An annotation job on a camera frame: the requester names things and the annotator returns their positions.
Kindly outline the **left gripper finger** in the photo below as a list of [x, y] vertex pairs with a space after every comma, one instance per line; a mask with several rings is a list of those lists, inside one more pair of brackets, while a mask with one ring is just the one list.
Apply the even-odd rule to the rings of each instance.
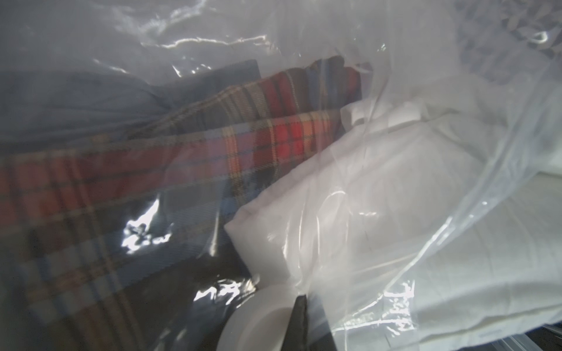
[[284, 337], [284, 351], [308, 350], [308, 300], [299, 295], [294, 303]]

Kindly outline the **white shirt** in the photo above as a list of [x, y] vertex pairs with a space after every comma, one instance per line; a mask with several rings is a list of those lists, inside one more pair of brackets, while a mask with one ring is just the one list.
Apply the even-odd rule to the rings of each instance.
[[354, 127], [225, 226], [339, 350], [458, 350], [561, 320], [561, 84], [461, 75]]

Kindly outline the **plaid flannel shirt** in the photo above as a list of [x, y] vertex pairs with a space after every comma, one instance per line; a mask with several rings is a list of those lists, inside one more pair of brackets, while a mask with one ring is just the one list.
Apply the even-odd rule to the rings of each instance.
[[1, 349], [214, 350], [254, 291], [225, 224], [338, 140], [363, 88], [322, 58], [121, 132], [1, 154]]

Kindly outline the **clear plastic vacuum bag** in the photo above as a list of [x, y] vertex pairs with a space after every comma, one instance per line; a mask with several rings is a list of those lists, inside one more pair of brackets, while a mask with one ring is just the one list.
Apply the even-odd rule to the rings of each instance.
[[3, 1], [1, 349], [560, 350], [560, 1]]

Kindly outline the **white vacuum bag valve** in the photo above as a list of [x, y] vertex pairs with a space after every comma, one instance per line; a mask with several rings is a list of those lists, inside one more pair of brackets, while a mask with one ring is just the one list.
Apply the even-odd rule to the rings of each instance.
[[297, 296], [285, 285], [256, 292], [228, 319], [217, 351], [280, 351]]

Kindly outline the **dark grey folded garment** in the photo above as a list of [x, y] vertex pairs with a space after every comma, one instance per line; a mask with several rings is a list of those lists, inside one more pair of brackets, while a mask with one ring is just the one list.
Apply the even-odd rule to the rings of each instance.
[[162, 86], [126, 75], [3, 71], [1, 154], [42, 151], [97, 133], [121, 132], [260, 77], [254, 60]]

